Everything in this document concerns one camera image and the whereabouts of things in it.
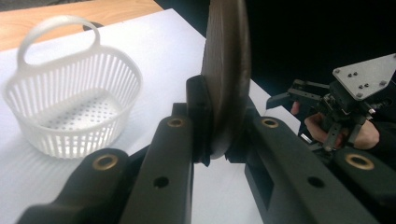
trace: white paper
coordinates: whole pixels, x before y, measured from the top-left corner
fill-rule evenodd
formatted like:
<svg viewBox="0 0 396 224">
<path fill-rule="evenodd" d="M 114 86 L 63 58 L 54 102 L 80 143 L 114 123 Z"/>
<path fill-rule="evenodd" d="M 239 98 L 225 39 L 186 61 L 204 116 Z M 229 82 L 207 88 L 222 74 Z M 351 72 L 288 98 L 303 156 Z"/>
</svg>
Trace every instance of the white paper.
<svg viewBox="0 0 396 224">
<path fill-rule="evenodd" d="M 111 146 L 133 154 L 148 145 L 161 119 L 171 115 L 173 103 L 186 101 L 185 82 L 201 72 L 205 39 L 172 9 L 100 29 L 102 44 L 120 49 L 139 66 L 143 90 L 126 129 Z M 43 63 L 86 49 L 92 32 L 33 45 L 29 63 Z M 0 52 L 0 88 L 16 71 L 16 49 Z M 264 115 L 269 95 L 251 82 L 250 96 Z M 283 108 L 282 119 L 298 128 Z M 0 223 L 15 223 L 30 205 L 50 203 L 81 160 L 44 155 L 22 136 L 17 121 L 0 99 Z M 192 223 L 262 223 L 244 175 L 243 164 L 224 158 L 206 168 L 195 165 Z"/>
</svg>

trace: black plastic part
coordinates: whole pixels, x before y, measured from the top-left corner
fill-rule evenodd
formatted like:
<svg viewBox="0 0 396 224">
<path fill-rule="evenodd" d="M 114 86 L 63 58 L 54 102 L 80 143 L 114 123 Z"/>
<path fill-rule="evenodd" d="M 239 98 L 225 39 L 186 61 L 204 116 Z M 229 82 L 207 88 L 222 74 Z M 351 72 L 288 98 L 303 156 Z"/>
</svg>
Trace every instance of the black plastic part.
<svg viewBox="0 0 396 224">
<path fill-rule="evenodd" d="M 283 121 L 255 119 L 251 137 L 246 175 L 264 223 L 378 223 Z"/>
<path fill-rule="evenodd" d="M 92 153 L 53 203 L 28 208 L 18 223 L 117 223 L 133 181 L 128 167 L 130 162 L 139 167 L 142 156 L 129 159 L 125 152 L 110 148 Z"/>
<path fill-rule="evenodd" d="M 210 140 L 213 131 L 213 109 L 203 76 L 186 82 L 187 114 L 193 122 L 193 162 L 210 163 Z"/>
<path fill-rule="evenodd" d="M 290 93 L 284 92 L 284 93 L 281 93 L 281 94 L 276 95 L 276 96 L 271 96 L 267 100 L 267 105 L 266 105 L 265 108 L 267 108 L 267 109 L 275 108 L 275 107 L 280 106 L 280 105 L 285 105 L 285 104 L 287 104 L 290 101 L 291 101 Z"/>
<path fill-rule="evenodd" d="M 187 116 L 187 104 L 173 103 L 172 116 Z"/>
<path fill-rule="evenodd" d="M 163 119 L 154 135 L 120 224 L 191 223 L 192 125 Z"/>
<path fill-rule="evenodd" d="M 243 131 L 233 141 L 230 149 L 225 153 L 225 158 L 231 163 L 245 163 L 247 160 L 248 151 L 251 145 L 250 131 L 252 121 L 260 116 L 253 104 L 253 101 L 248 98 L 247 110 L 245 113 Z"/>
<path fill-rule="evenodd" d="M 381 223 L 395 222 L 396 173 L 385 163 L 362 150 L 344 148 L 335 152 L 331 168 Z"/>
<path fill-rule="evenodd" d="M 358 105 L 358 102 L 353 99 L 349 92 L 347 92 L 338 81 L 330 83 L 330 94 L 346 112 L 351 112 Z"/>
</svg>

